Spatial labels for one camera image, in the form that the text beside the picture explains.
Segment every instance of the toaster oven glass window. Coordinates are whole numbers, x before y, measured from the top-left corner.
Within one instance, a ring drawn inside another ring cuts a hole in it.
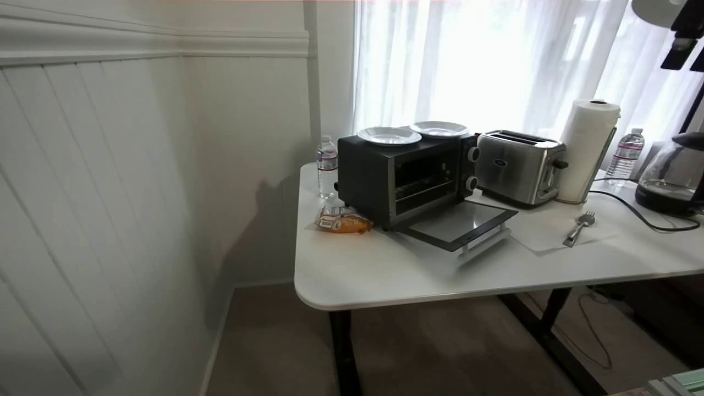
[[[456,192],[458,167],[449,154],[398,162],[396,165],[396,213],[416,210]]]
[[[515,213],[511,210],[462,203],[409,224],[402,234],[446,252],[458,252],[498,231]]]

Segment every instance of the table leg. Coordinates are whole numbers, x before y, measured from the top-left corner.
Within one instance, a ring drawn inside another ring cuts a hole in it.
[[[582,394],[603,396],[608,392],[550,331],[567,298],[571,288],[552,291],[543,318],[532,315],[532,311],[515,295],[502,295],[502,301],[524,324],[532,339],[541,344],[541,349],[567,375]]]
[[[351,311],[331,313],[334,370],[337,370],[337,383],[340,383],[342,396],[361,394],[351,329],[353,329]]]

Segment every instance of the stainless steel toaster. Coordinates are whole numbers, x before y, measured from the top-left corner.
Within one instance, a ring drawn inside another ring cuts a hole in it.
[[[566,146],[552,139],[495,131],[480,136],[478,184],[488,197],[538,207],[556,197]]]

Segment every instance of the kitchen appliance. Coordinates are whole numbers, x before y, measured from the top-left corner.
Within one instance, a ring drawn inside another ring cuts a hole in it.
[[[340,199],[384,229],[462,203],[476,190],[478,136],[374,146],[340,139]]]
[[[636,201],[654,211],[696,213],[704,206],[704,133],[674,136],[641,175]]]
[[[566,146],[552,139],[495,131],[480,136],[478,184],[493,199],[538,207],[556,197]]]

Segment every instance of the white curtain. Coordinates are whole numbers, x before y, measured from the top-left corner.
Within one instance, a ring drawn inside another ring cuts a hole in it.
[[[628,0],[358,0],[354,131],[443,119],[561,136],[576,100],[605,100],[618,135],[663,139],[703,87],[661,71],[671,41]]]

